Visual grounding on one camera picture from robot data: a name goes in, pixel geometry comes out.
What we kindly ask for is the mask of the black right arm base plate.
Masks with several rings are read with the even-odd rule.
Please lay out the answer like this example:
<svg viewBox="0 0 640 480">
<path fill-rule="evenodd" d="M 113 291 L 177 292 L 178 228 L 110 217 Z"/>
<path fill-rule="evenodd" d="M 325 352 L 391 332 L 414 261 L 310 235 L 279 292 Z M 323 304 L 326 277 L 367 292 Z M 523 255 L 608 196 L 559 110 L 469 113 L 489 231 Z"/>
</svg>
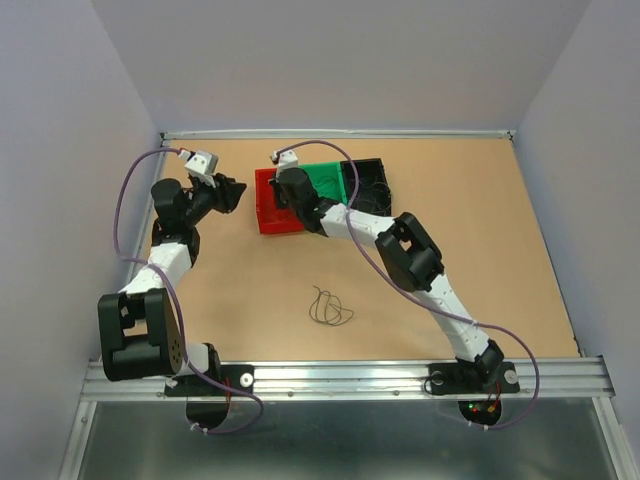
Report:
<svg viewBox="0 0 640 480">
<path fill-rule="evenodd" d="M 458 362 L 431 363 L 423 381 L 425 392 L 436 396 L 482 395 L 520 392 L 519 378 L 512 362 L 502 362 L 488 380 L 481 380 L 471 367 Z"/>
</svg>

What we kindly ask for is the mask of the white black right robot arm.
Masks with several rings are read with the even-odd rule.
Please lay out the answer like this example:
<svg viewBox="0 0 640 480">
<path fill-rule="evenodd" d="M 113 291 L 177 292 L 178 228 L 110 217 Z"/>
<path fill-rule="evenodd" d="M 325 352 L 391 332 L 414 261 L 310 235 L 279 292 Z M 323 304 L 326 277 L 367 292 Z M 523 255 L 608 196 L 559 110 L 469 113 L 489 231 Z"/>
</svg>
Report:
<svg viewBox="0 0 640 480">
<path fill-rule="evenodd" d="M 442 253 L 411 213 L 383 217 L 320 196 L 299 167 L 270 180 L 276 206 L 288 209 L 304 229 L 327 238 L 348 239 L 361 253 L 378 252 L 377 271 L 399 292 L 426 307 L 448 339 L 463 384 L 482 390 L 496 382 L 504 354 L 474 320 L 445 273 Z"/>
</svg>

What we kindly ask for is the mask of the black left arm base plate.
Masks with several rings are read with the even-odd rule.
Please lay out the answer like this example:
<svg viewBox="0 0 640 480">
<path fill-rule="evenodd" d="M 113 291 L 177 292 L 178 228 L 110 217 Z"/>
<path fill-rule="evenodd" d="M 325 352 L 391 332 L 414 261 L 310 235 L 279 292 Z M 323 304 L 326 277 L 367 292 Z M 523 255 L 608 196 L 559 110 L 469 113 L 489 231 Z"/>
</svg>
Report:
<svg viewBox="0 0 640 480">
<path fill-rule="evenodd" d="M 221 366 L 221 379 L 218 380 L 218 383 L 225 384 L 235 390 L 252 393 L 254 379 L 255 367 L 253 365 L 231 363 Z M 191 373 L 174 378 L 172 383 L 167 381 L 164 395 L 168 398 L 224 397 L 230 395 L 230 392 Z"/>
</svg>

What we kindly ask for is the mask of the black plastic bin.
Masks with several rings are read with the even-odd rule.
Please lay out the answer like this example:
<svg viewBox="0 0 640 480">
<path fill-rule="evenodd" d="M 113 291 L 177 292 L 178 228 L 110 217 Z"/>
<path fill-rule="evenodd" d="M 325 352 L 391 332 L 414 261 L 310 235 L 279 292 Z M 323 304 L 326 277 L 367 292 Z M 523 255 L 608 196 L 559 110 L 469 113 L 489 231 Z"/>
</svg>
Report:
<svg viewBox="0 0 640 480">
<path fill-rule="evenodd" d="M 378 216 L 392 215 L 392 193 L 383 161 L 380 158 L 354 160 L 358 172 L 358 192 L 353 207 Z M 355 177 L 351 164 L 341 161 L 341 169 L 348 201 L 353 195 Z"/>
</svg>

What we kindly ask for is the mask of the aluminium front mounting rail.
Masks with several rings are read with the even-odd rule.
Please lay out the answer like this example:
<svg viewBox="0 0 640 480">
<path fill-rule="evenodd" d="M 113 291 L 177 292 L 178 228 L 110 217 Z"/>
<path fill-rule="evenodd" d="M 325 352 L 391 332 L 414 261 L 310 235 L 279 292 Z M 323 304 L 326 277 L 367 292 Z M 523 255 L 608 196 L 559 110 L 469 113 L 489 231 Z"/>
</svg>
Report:
<svg viewBox="0 0 640 480">
<path fill-rule="evenodd" d="M 425 385 L 428 360 L 256 362 L 253 394 L 266 403 L 283 401 L 462 400 L 472 394 L 437 395 Z M 615 390 L 605 362 L 595 358 L 538 361 L 538 397 L 611 398 Z M 92 363 L 80 399 L 94 402 L 170 401 L 165 380 L 151 377 L 111 382 L 102 365 Z"/>
</svg>

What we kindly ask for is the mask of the red plastic bin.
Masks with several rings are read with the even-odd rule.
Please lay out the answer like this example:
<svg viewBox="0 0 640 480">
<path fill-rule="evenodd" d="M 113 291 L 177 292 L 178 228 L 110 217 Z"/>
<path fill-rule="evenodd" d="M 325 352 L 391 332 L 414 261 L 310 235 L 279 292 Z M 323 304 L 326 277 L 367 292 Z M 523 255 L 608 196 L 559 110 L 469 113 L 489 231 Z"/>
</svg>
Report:
<svg viewBox="0 0 640 480">
<path fill-rule="evenodd" d="M 276 196 L 270 181 L 275 168 L 256 169 L 254 172 L 255 210 L 258 229 L 262 235 L 279 235 L 302 232 L 301 222 L 288 209 L 276 206 Z"/>
</svg>

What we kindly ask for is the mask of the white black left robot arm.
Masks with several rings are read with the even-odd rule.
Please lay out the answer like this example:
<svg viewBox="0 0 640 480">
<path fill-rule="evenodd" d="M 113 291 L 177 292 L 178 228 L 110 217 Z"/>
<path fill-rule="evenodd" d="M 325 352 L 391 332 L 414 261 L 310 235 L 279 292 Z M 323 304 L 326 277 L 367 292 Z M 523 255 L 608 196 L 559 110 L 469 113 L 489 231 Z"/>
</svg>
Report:
<svg viewBox="0 0 640 480">
<path fill-rule="evenodd" d="M 152 186 L 157 218 L 149 258 L 133 259 L 138 273 L 119 292 L 98 301 L 103 370 L 111 381 L 188 372 L 188 382 L 199 393 L 218 388 L 229 393 L 214 347 L 187 346 L 175 286 L 199 255 L 196 225 L 212 211 L 233 212 L 247 185 L 223 174 L 214 175 L 211 183 L 195 177 L 190 182 L 185 188 L 168 178 Z"/>
</svg>

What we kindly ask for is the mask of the aluminium table edge frame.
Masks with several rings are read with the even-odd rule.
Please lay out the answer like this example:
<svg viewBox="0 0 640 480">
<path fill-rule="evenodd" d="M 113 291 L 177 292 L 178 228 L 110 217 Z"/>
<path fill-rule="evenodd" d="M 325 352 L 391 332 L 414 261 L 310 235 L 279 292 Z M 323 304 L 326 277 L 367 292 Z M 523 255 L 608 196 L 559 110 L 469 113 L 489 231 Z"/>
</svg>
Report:
<svg viewBox="0 0 640 480">
<path fill-rule="evenodd" d="M 338 145 L 336 145 L 336 143 L 335 143 L 336 140 L 338 140 L 338 139 L 357 138 L 357 137 L 358 138 L 361 137 L 361 138 L 365 138 L 365 139 L 383 138 L 383 137 L 388 137 L 388 138 L 395 138 L 395 137 L 398 137 L 398 138 L 411 138 L 411 137 L 430 138 L 430 137 L 437 137 L 439 135 L 437 132 L 431 132 L 429 130 L 422 131 L 422 130 L 339 130 L 339 129 L 293 129 L 293 130 L 288 131 L 287 134 L 288 134 L 288 136 L 294 138 L 294 140 L 295 140 L 294 144 L 286 146 L 286 147 L 282 147 L 282 148 L 277 149 L 277 150 L 293 149 L 294 151 L 296 151 L 296 149 L 302 148 L 302 147 L 307 146 L 307 145 L 325 145 L 325 146 L 330 147 L 333 150 L 337 151 L 338 153 L 342 153 L 344 151 L 343 148 L 338 146 Z M 185 148 L 176 148 L 176 149 L 174 149 L 173 152 L 178 157 L 180 157 L 183 160 L 184 164 L 185 164 L 186 163 L 186 157 L 187 157 L 186 153 L 188 151 L 192 151 L 192 150 L 185 149 Z M 347 204 L 345 204 L 350 209 L 355 209 L 353 207 L 353 203 L 354 203 L 354 200 L 355 200 L 355 198 L 357 196 L 357 192 L 358 192 L 357 190 L 354 190 L 353 191 L 353 195 L 351 196 L 350 200 L 348 201 Z M 371 249 L 371 248 L 367 247 L 365 249 L 364 253 L 361 253 L 359 249 L 358 249 L 358 251 L 363 256 L 363 258 L 368 259 L 370 257 L 369 253 L 368 253 L 369 249 Z M 138 258 L 138 257 L 129 258 L 128 256 L 124 255 L 122 253 L 122 251 L 120 251 L 120 250 L 117 250 L 115 252 L 115 254 L 116 254 L 116 256 L 117 256 L 117 258 L 119 260 L 121 260 L 123 262 L 129 261 L 132 264 L 134 264 L 132 262 L 132 260 L 135 259 L 135 258 L 141 259 L 141 260 L 146 260 L 146 259 L 142 259 L 142 258 Z M 401 293 L 395 287 L 393 287 L 391 285 L 391 282 L 386 280 L 383 277 L 383 275 L 377 271 L 377 269 L 382 267 L 382 266 L 383 266 L 383 264 L 375 265 L 373 268 L 377 272 L 377 274 L 387 284 L 389 284 L 395 291 L 397 291 L 401 296 L 403 296 L 404 298 L 406 298 L 410 302 L 412 302 L 412 303 L 420 306 L 421 308 L 429 311 L 426 307 L 420 305 L 416 300 L 412 299 L 409 294 Z M 471 318 L 471 319 L 476 321 L 486 333 L 488 333 L 488 331 L 492 330 L 492 328 L 493 328 L 492 325 L 490 325 L 488 323 L 479 322 L 479 321 L 477 321 L 477 320 L 475 320 L 473 318 Z"/>
</svg>

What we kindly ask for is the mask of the green plastic bin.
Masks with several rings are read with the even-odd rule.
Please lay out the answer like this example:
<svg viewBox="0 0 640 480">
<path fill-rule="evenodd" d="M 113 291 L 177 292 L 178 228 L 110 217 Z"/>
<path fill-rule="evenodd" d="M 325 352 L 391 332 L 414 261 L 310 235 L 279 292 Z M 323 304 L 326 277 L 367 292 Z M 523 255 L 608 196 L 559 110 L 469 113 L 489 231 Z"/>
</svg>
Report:
<svg viewBox="0 0 640 480">
<path fill-rule="evenodd" d="M 319 196 L 336 200 L 342 204 L 348 203 L 341 164 L 339 162 L 306 164 L 302 165 L 301 169 L 308 174 Z"/>
</svg>

